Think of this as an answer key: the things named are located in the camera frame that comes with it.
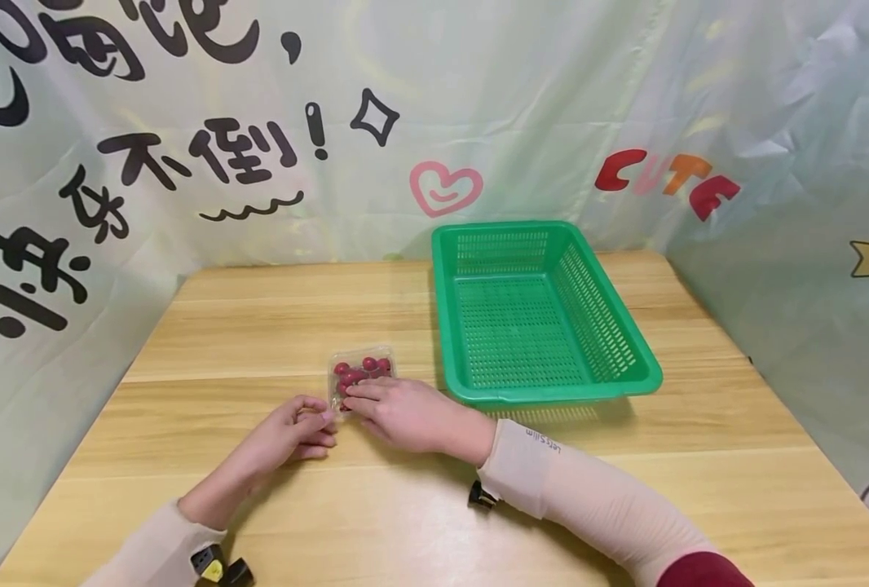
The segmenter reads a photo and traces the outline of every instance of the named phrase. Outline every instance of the wood grain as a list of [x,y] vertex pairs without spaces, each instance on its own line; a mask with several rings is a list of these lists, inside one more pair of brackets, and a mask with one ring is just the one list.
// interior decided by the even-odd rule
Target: wood grain
[[[869,586],[869,514],[733,342],[653,253],[602,263],[664,369],[655,395],[514,417],[675,501],[768,587]],[[77,585],[286,398],[325,394],[329,355],[395,348],[439,382],[430,266],[217,268],[183,286],[0,570]],[[559,527],[466,507],[475,472],[346,425],[329,459],[276,476],[235,552],[258,585],[628,585]]]

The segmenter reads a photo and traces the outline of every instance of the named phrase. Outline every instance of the beige arm sleeve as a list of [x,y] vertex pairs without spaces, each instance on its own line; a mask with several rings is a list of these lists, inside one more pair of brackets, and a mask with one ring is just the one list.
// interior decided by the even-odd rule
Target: beige arm sleeve
[[642,587],[655,587],[684,555],[715,552],[699,529],[644,483],[511,420],[499,421],[479,476],[491,495],[562,524]]
[[82,587],[193,587],[198,579],[190,556],[225,536],[190,523],[172,501],[128,536],[118,554]]

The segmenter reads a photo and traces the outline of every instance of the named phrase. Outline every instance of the pink heart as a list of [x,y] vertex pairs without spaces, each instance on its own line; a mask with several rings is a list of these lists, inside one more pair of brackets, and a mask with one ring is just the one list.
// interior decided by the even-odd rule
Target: pink heart
[[[457,199],[458,192],[449,192],[446,196],[442,196],[442,194],[435,190],[430,190],[429,197],[435,202],[445,203],[457,200],[451,205],[444,206],[441,210],[435,210],[428,200],[425,199],[425,194],[421,191],[421,174],[426,171],[434,171],[437,177],[439,177],[441,187],[446,190],[463,178],[470,179],[473,187],[470,188],[470,193],[467,193],[467,196],[459,200]],[[480,177],[480,173],[477,170],[465,167],[451,173],[446,166],[441,165],[437,161],[422,161],[418,163],[417,166],[412,168],[412,173],[408,176],[408,184],[412,188],[412,196],[415,196],[418,208],[421,208],[421,211],[427,214],[429,218],[437,218],[464,209],[466,206],[473,204],[474,200],[480,197],[480,192],[483,191],[483,178]]]

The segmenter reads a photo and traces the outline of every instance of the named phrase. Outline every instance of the red letter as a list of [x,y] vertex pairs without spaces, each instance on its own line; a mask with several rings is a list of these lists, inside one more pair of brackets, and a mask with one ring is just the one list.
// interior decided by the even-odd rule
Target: red letter
[[737,183],[726,178],[725,175],[715,175],[714,178],[708,178],[695,186],[695,190],[689,194],[689,205],[692,205],[695,215],[699,216],[699,220],[704,223],[708,215],[722,205],[719,196],[731,199],[738,192],[741,192],[741,187]]
[[626,188],[630,181],[616,177],[621,169],[632,166],[646,159],[646,151],[642,148],[628,148],[607,156],[605,165],[601,166],[601,173],[594,180],[594,187],[602,192],[619,192]]
[[682,184],[686,183],[692,175],[698,175],[701,179],[705,179],[706,175],[712,173],[712,163],[696,155],[680,153],[676,155],[676,159],[672,160],[669,169],[675,171],[676,174],[669,180],[663,193],[667,196],[676,196],[676,192],[679,192]]
[[650,159],[643,167],[643,172],[637,176],[637,181],[633,182],[633,193],[638,196],[643,196],[656,187],[659,180],[662,179],[669,171],[669,158],[664,158],[662,161],[659,157]]

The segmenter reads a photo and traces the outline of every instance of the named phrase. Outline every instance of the green plastic basket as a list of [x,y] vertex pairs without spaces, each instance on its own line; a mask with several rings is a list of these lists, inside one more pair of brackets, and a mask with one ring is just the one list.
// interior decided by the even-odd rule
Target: green plastic basket
[[448,389],[478,408],[650,394],[663,371],[570,223],[457,224],[432,235]]

